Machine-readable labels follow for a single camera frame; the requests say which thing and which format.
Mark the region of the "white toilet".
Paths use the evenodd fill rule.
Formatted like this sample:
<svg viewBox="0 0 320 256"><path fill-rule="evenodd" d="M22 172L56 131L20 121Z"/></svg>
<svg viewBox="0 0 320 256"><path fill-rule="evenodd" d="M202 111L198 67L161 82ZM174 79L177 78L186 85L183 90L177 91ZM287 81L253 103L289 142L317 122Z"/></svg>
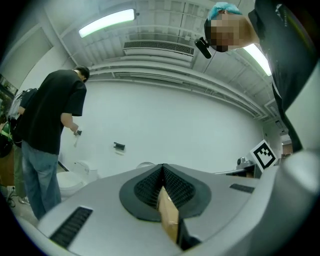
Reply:
<svg viewBox="0 0 320 256"><path fill-rule="evenodd" d="M98 169L94 165L84 160L76 161L72 170L57 173L61 200L65 201L99 178Z"/></svg>

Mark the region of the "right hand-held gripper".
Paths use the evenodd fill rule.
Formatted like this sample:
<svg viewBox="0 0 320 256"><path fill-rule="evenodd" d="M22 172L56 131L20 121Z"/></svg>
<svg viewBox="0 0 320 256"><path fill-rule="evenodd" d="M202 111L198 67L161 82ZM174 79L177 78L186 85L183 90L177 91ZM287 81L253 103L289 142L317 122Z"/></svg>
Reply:
<svg viewBox="0 0 320 256"><path fill-rule="evenodd" d="M249 151L245 157L237 160L237 170L253 169L253 177L260 178L265 169L272 167L278 158L266 140L262 140L258 145Z"/></svg>

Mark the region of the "large cardboard box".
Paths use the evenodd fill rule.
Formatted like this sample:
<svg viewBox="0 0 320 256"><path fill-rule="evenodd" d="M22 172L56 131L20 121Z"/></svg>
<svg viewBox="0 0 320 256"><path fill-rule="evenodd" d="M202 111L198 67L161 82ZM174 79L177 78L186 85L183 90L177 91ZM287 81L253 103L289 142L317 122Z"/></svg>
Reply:
<svg viewBox="0 0 320 256"><path fill-rule="evenodd" d="M179 211L164 186L158 195L157 210L160 213L161 225L165 233L176 243L179 230Z"/></svg>

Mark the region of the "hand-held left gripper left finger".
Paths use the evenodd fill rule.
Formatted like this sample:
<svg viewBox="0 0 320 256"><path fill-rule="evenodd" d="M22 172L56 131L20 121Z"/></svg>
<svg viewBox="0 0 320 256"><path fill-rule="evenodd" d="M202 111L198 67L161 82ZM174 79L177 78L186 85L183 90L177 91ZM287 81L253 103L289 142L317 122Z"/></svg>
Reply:
<svg viewBox="0 0 320 256"><path fill-rule="evenodd" d="M68 250L80 256L178 256L182 250L160 222L139 220L121 204L124 183L152 166L97 179L50 210L37 228L50 237L78 208L91 209L89 218Z"/></svg>

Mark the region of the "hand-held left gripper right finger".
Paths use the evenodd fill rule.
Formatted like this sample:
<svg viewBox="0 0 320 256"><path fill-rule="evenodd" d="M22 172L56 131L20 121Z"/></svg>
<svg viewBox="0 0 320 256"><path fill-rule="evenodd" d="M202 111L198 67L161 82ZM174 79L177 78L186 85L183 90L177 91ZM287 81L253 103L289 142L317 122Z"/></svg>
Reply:
<svg viewBox="0 0 320 256"><path fill-rule="evenodd" d="M259 179L198 171L175 164L164 168L184 180L192 178L195 194L184 206L200 215L183 218L190 237L200 242L193 250L230 250L261 220L271 196L275 168Z"/></svg>

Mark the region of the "person's black shirt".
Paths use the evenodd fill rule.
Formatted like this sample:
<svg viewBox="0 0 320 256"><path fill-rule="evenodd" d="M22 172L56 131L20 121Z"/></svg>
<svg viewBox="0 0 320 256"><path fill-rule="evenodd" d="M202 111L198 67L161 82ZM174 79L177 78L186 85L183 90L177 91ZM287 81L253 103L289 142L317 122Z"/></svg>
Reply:
<svg viewBox="0 0 320 256"><path fill-rule="evenodd" d="M272 90L294 152L300 139L285 112L295 101L319 58L318 16L303 0L255 0L248 14L268 60Z"/></svg>

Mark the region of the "fluorescent ceiling lamp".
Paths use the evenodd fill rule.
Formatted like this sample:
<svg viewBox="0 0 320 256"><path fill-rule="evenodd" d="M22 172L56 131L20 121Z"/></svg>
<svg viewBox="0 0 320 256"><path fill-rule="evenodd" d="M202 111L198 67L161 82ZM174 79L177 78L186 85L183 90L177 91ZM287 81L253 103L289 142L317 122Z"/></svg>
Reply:
<svg viewBox="0 0 320 256"><path fill-rule="evenodd" d="M136 11L134 9L126 9L122 11L118 11L107 16L101 17L83 28L81 28L78 33L81 38L84 38L94 32L97 32L101 29L124 23L133 21L136 18Z"/></svg>
<svg viewBox="0 0 320 256"><path fill-rule="evenodd" d="M254 43L245 46L243 49L259 64L268 77L272 75L267 58Z"/></svg>

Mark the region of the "blue hair net cap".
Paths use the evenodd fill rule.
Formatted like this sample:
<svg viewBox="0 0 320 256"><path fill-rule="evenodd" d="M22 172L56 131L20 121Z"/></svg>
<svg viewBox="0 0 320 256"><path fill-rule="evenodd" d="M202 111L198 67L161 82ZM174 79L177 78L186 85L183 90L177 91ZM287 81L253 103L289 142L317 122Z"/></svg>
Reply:
<svg viewBox="0 0 320 256"><path fill-rule="evenodd" d="M242 12L233 3L217 2L209 11L207 20L215 20L220 12L224 11L226 11L228 14L242 15Z"/></svg>

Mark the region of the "person's white trousers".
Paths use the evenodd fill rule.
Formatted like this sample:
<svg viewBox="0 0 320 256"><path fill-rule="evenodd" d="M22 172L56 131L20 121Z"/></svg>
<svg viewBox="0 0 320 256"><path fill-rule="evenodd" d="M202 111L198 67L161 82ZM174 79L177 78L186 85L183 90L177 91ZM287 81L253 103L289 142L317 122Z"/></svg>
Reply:
<svg viewBox="0 0 320 256"><path fill-rule="evenodd" d="M302 148L320 150L320 60L285 114Z"/></svg>

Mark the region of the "white ceiling air conditioner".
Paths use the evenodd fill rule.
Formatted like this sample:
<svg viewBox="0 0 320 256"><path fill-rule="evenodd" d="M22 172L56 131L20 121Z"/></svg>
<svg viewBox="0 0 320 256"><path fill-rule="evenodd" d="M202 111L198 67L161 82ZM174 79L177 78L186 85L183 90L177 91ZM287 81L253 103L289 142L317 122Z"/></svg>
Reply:
<svg viewBox="0 0 320 256"><path fill-rule="evenodd" d="M161 50L186 55L193 58L195 48L189 45L161 40L132 40L126 41L123 50Z"/></svg>

